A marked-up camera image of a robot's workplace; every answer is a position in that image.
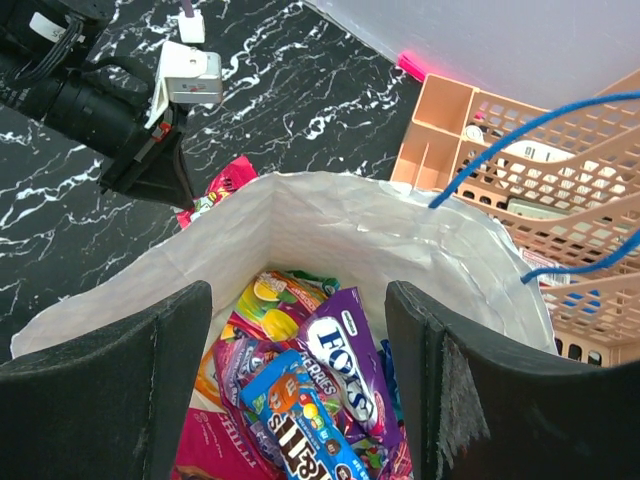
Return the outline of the blue M&M's packet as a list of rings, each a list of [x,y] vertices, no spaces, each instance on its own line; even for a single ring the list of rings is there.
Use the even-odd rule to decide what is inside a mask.
[[[275,441],[289,479],[367,479],[367,468],[336,427],[301,355],[287,350],[241,391]]]

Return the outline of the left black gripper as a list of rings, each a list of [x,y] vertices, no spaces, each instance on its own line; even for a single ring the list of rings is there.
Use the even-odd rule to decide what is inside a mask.
[[[100,73],[106,67],[130,74],[143,89],[112,84]],[[153,84],[150,69],[131,57],[60,67],[42,81],[44,122],[110,159],[99,179],[103,191],[187,210],[194,192],[182,152],[184,128],[161,122],[153,131],[146,125]]]

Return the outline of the blue snack bag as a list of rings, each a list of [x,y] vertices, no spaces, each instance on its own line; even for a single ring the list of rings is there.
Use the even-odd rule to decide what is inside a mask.
[[[381,349],[378,351],[378,356],[381,362],[387,390],[391,399],[391,404],[398,423],[403,424],[404,415],[399,395],[394,362],[392,358],[391,345],[388,339],[382,340],[380,344]]]

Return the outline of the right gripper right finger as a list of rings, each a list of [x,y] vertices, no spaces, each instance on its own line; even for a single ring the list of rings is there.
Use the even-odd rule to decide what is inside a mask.
[[[386,290],[418,479],[635,479],[639,366],[602,368],[511,340],[406,281]]]

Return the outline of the orange Fox's fruits candy bag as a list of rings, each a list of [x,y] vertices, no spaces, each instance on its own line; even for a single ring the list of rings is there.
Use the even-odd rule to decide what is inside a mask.
[[[224,411],[214,365],[216,341],[229,343],[252,337],[289,346],[300,325],[329,298],[287,271],[267,270],[257,274],[232,307],[212,319],[196,375],[192,408]]]

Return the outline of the purple Fox's berries candy bag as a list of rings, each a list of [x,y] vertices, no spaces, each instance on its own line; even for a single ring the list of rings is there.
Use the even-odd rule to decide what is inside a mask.
[[[386,386],[359,290],[334,293],[300,327],[298,342],[339,387],[343,405],[361,428],[386,448],[402,434]]]

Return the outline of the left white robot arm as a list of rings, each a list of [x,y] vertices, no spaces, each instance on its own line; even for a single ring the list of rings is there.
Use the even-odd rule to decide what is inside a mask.
[[[187,109],[152,119],[155,76],[144,64],[88,59],[115,11],[112,1],[2,2],[1,103],[101,154],[103,191],[190,209]]]

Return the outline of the magenta snack bag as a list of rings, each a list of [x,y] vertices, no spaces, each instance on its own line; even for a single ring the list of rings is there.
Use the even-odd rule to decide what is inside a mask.
[[[224,413],[189,408],[171,479],[285,479],[263,465]]]

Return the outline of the blue checkered paper bag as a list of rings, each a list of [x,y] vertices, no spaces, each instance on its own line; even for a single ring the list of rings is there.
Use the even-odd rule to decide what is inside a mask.
[[[387,285],[404,280],[512,340],[556,350],[537,272],[500,222],[450,191],[330,172],[251,181],[107,282],[39,313],[10,350],[21,357],[64,343],[198,280],[223,310],[270,267],[357,286],[379,330]]]

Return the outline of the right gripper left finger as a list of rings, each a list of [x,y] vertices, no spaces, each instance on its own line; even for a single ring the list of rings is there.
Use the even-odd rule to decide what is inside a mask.
[[[211,314],[197,281],[2,364],[2,478],[169,478]]]

